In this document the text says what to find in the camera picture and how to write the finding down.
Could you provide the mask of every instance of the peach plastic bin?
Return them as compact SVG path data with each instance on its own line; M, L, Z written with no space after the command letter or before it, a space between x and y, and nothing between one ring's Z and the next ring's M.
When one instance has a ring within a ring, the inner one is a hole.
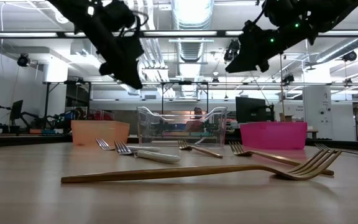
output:
M73 120L73 144L75 146L97 146L96 138L105 140L114 148L115 141L128 140L129 124L119 121Z
M256 149L305 148L306 122L256 122L240 127L242 144Z

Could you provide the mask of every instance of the pink bin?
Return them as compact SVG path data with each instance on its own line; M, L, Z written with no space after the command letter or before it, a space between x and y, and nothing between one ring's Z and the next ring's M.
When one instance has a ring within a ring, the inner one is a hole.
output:
M256 149L305 148L306 122L257 122L240 127L242 144Z

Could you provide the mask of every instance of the orange bin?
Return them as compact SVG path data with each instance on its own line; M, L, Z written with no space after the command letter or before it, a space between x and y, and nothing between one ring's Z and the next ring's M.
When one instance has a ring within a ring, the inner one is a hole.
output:
M129 124L119 121L73 120L71 130L74 146L97 146L95 139L100 138L114 148L115 141L127 142Z

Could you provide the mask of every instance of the black monitor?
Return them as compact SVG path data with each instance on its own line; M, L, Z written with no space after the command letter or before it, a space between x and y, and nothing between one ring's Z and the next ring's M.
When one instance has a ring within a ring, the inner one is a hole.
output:
M23 100L19 100L13 103L11 108L10 120L14 121L20 119L20 114L22 113Z
M236 97L238 123L266 121L266 102L261 99Z

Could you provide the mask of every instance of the table surface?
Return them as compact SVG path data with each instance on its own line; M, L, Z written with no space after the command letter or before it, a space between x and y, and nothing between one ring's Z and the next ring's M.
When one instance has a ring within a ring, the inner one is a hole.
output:
M257 156L223 159L163 147L181 155L162 164L71 143L0 147L0 223L358 223L358 156L342 153L335 178L283 180L264 171L177 179L61 184L63 175L163 167L266 164ZM306 159L316 152L277 151Z

